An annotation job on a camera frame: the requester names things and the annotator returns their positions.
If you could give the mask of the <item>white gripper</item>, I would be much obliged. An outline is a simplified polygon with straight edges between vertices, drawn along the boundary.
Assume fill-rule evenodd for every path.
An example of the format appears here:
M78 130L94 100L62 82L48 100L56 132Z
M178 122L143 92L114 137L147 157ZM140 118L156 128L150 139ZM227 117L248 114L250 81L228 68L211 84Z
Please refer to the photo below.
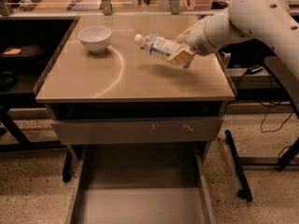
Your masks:
M217 47L211 43L207 35L207 28L211 22L212 16L206 16L178 35L174 41L179 44L188 44L189 47L181 47L167 61L174 66L189 67L195 53L207 56L216 52Z

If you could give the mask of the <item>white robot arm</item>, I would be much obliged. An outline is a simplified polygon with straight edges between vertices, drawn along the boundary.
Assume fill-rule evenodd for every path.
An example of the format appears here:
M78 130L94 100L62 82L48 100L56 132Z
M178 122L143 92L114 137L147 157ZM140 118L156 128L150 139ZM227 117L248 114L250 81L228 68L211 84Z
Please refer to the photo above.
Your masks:
M206 56L250 39L273 50L299 79L299 26L283 0L231 0L227 8L197 21L175 41Z

